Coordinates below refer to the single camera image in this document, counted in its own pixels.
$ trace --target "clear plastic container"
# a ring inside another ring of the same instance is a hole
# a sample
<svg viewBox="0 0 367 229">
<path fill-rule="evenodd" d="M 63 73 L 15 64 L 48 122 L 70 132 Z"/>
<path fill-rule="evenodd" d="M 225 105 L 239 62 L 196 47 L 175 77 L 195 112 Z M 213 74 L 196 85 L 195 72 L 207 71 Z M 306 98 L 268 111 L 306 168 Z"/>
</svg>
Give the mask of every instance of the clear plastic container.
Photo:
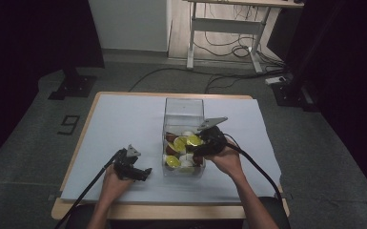
<svg viewBox="0 0 367 229">
<path fill-rule="evenodd" d="M 162 168 L 165 177 L 201 177 L 205 159 L 187 152 L 186 145 L 202 144 L 195 134 L 204 121 L 202 99 L 166 98 L 163 123 Z"/>
</svg>

